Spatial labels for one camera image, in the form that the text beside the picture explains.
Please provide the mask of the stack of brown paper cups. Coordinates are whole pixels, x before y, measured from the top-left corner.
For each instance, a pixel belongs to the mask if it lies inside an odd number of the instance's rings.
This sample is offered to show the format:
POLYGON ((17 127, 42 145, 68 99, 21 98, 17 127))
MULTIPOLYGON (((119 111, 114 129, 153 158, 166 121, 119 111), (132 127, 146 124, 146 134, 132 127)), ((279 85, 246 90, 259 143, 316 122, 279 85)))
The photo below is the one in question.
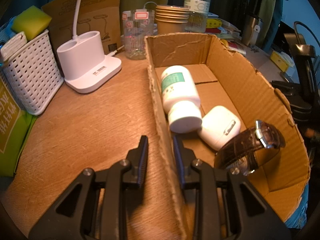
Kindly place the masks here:
POLYGON ((155 21, 158 34, 182 33, 188 23, 189 10, 173 5, 157 5, 155 21))

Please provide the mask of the clear glass with stickers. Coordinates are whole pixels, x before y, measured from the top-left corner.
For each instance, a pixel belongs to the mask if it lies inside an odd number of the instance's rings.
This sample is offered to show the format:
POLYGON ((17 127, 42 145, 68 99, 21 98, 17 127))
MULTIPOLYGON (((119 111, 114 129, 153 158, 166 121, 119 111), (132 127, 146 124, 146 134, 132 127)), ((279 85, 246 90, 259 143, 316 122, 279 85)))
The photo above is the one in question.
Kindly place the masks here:
POLYGON ((124 49, 127 58, 145 59, 144 37, 153 35, 154 20, 154 10, 137 9, 122 13, 124 49))

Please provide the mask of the yellow tissue pack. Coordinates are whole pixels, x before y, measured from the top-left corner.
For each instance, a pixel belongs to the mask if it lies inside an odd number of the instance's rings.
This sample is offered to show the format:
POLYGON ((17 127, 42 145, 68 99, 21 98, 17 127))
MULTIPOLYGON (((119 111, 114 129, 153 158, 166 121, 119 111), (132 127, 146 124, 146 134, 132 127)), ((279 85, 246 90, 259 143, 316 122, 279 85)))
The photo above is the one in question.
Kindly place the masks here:
POLYGON ((290 67, 295 65, 293 59, 283 51, 280 53, 275 50, 272 51, 270 60, 275 63, 282 72, 286 72, 290 67))

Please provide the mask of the brown cardboard box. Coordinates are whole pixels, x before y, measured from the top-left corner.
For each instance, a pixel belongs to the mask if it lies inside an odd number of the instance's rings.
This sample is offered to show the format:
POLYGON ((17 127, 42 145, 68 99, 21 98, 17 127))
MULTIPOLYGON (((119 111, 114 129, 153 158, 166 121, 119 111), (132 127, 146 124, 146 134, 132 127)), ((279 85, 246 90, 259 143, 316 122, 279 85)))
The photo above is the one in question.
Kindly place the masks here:
POLYGON ((170 66, 187 68, 199 93, 202 114, 221 105, 233 112, 245 130, 259 119, 275 126, 286 145, 273 158, 259 150, 259 168, 248 176, 282 221, 303 209, 310 178, 304 140, 291 115, 288 100, 241 54, 229 51, 214 35, 175 33, 145 38, 148 75, 159 153, 168 189, 165 202, 175 219, 175 238, 191 239, 195 193, 182 193, 172 150, 172 133, 162 104, 161 75, 170 66))

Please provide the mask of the white pill bottle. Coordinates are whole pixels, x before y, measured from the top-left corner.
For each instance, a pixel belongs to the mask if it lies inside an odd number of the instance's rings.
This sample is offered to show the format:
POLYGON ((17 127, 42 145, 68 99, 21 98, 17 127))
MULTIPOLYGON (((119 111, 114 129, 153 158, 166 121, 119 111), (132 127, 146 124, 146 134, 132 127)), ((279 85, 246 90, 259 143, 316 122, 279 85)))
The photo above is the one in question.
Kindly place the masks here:
POLYGON ((163 109, 174 133, 189 133, 202 125, 200 97, 191 73, 180 65, 170 66, 161 74, 163 109))

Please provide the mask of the clear plastic water bottle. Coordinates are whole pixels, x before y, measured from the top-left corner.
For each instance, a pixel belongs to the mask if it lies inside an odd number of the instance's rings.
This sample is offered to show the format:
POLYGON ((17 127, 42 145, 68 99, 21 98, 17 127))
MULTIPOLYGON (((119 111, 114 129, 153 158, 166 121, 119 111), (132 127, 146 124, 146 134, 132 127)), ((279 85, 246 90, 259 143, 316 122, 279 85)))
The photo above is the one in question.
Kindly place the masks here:
POLYGON ((189 11, 185 30, 191 33, 204 33, 211 0, 184 0, 184 7, 189 11))

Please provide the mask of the yellow duck wipes pack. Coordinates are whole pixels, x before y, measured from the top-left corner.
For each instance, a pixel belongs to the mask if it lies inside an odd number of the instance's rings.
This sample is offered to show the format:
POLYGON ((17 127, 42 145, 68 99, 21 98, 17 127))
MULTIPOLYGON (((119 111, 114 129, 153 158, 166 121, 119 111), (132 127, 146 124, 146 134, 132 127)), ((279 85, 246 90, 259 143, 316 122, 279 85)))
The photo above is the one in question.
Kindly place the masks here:
POLYGON ((222 26, 222 22, 218 18, 207 18, 206 28, 207 29, 215 29, 222 26))

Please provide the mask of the stainless steel tumbler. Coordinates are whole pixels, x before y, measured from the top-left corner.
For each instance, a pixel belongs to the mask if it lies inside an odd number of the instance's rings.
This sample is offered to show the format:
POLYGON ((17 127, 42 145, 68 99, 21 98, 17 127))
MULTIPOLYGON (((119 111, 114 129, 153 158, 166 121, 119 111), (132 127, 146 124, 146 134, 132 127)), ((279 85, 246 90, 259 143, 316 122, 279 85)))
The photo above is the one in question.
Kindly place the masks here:
POLYGON ((250 16, 246 21, 244 31, 242 33, 242 43, 248 47, 255 46, 262 26, 263 21, 261 18, 250 16))

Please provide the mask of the brown lamp packaging box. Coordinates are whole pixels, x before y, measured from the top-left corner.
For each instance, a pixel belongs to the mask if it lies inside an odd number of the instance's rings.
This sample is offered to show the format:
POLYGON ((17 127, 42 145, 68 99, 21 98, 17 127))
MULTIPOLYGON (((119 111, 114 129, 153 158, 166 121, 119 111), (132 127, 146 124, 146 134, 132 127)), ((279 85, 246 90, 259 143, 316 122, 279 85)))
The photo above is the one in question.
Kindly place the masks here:
MULTIPOLYGON (((54 50, 72 39, 77 0, 53 0, 42 10, 52 17, 49 36, 54 50)), ((81 0, 77 34, 99 31, 105 54, 120 47, 120 0, 81 0)))

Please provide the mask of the white desk lamp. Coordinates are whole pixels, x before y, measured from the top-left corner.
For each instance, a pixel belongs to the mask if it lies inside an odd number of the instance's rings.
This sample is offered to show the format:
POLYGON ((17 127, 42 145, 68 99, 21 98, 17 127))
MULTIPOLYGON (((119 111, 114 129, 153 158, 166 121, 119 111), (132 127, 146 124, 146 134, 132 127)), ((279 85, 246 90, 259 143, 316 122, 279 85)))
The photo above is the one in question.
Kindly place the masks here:
POLYGON ((99 31, 77 34, 81 0, 76 0, 72 39, 57 48, 65 83, 80 94, 91 93, 118 74, 121 59, 104 53, 99 31))

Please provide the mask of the yellow green sponge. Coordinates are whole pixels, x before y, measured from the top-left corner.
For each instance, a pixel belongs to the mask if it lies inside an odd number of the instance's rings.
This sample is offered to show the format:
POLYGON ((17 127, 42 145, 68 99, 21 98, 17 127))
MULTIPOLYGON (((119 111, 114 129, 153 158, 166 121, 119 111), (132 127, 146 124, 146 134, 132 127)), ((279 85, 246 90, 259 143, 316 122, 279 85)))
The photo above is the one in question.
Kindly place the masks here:
POLYGON ((31 41, 48 27, 51 20, 52 17, 32 5, 14 18, 11 29, 16 33, 23 31, 27 40, 31 41))

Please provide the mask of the green snack package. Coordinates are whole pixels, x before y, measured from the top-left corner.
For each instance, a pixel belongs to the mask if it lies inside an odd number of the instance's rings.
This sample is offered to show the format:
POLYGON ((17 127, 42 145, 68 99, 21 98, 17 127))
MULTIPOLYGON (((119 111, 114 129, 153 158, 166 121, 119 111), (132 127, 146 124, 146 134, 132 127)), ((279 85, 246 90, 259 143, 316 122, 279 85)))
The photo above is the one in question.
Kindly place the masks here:
POLYGON ((13 177, 36 117, 29 114, 6 79, 1 76, 1 159, 2 177, 13 177))

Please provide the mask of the white earbuds case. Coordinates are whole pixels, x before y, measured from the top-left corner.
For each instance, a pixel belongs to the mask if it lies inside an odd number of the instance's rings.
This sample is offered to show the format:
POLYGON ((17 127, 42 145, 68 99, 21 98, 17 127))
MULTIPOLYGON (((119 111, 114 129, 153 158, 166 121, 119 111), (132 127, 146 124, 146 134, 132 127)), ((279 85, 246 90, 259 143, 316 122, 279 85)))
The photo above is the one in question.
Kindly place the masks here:
POLYGON ((200 138, 213 150, 219 151, 240 133, 240 119, 224 106, 213 107, 203 118, 197 131, 200 138))

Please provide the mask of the brown leather wristwatch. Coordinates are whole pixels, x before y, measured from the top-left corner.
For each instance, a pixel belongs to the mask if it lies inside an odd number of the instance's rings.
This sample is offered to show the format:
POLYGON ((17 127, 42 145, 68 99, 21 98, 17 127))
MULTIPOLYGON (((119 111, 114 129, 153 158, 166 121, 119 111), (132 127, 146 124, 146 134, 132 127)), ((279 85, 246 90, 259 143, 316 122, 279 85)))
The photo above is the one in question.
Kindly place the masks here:
POLYGON ((247 176, 274 158, 285 146, 285 138, 279 129, 255 120, 254 126, 233 137, 216 153, 214 167, 247 176))

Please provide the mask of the white woven plastic basket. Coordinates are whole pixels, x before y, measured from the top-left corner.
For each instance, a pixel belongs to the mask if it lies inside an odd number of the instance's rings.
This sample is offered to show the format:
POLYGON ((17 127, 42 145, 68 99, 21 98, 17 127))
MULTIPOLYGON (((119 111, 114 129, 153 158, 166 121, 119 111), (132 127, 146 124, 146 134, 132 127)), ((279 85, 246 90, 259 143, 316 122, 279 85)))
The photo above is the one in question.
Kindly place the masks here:
POLYGON ((4 64, 3 73, 25 110, 41 115, 64 82, 49 31, 46 29, 16 51, 4 64))

